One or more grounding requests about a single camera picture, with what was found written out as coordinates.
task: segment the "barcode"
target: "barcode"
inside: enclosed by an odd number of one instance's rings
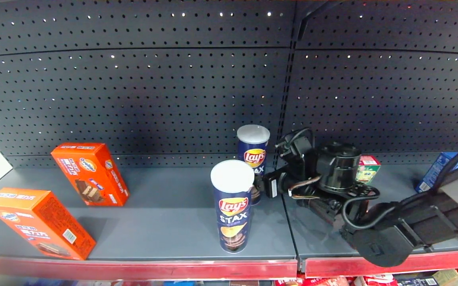
[[[425,279],[425,281],[427,281],[427,284],[429,284],[429,285],[437,285],[438,284],[434,278],[427,278],[427,279]]]
[[[65,230],[65,232],[63,233],[63,237],[66,238],[68,240],[68,242],[70,242],[71,244],[73,244],[75,242],[75,240],[77,239],[77,237],[75,236],[75,234],[73,234],[71,232],[71,230],[69,230],[67,228],[67,230]]]
[[[431,188],[431,187],[429,187],[429,185],[427,185],[427,183],[425,183],[425,182],[422,182],[422,183],[420,184],[420,190],[421,190],[422,192],[426,192],[426,191],[428,191],[430,188]]]

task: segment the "gray metal shelf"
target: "gray metal shelf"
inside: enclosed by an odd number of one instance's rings
[[[371,201],[371,205],[382,201],[400,201],[415,194],[415,184],[421,180],[429,167],[430,165],[425,164],[381,166],[372,182],[372,185],[380,190],[381,197]],[[297,206],[293,199],[284,197],[284,200],[300,259],[358,256],[358,252],[342,239],[338,228],[334,229],[310,210]],[[435,244],[434,250],[458,250],[458,240],[452,239]],[[417,249],[413,253],[422,252],[423,250]]]
[[[253,208],[247,247],[229,254],[218,243],[211,168],[122,168],[131,196],[122,208],[87,207],[59,168],[11,170],[0,188],[52,190],[95,238],[89,260],[181,261],[294,259],[280,200]],[[46,258],[0,221],[0,256]]]

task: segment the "small green box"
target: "small green box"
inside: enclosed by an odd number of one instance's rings
[[[361,156],[356,181],[366,184],[371,183],[380,167],[381,164],[374,156]]]

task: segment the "lay's logo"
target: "lay's logo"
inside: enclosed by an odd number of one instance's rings
[[[80,158],[80,166],[86,171],[90,171],[90,172],[97,171],[97,166],[95,165],[95,163],[93,163],[93,161],[88,160],[88,159]]]
[[[220,211],[227,216],[234,216],[245,210],[248,206],[247,197],[228,197],[218,201]]]
[[[263,149],[250,149],[245,152],[243,158],[252,168],[257,168],[262,164],[266,157],[266,151]]]

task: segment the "pegboard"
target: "pegboard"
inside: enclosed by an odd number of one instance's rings
[[[100,141],[113,154],[236,153],[241,125],[264,125],[276,137],[288,54],[220,48],[0,56],[0,151],[48,155],[64,141]]]
[[[364,152],[458,150],[458,54],[297,50],[284,132]]]
[[[313,5],[301,2],[298,20]],[[341,1],[314,14],[298,49],[458,52],[458,1]]]
[[[0,54],[52,50],[289,47],[295,3],[208,0],[0,2]]]
[[[376,157],[381,165],[411,165],[425,164],[432,165],[438,158],[440,152],[399,152],[380,153],[371,152],[369,155]],[[277,168],[285,166],[285,161],[278,160]]]
[[[114,155],[118,166],[123,167],[213,167],[224,160],[234,160],[238,154],[150,154]],[[9,156],[14,168],[57,168],[52,156]],[[273,161],[266,160],[266,167],[273,168]]]

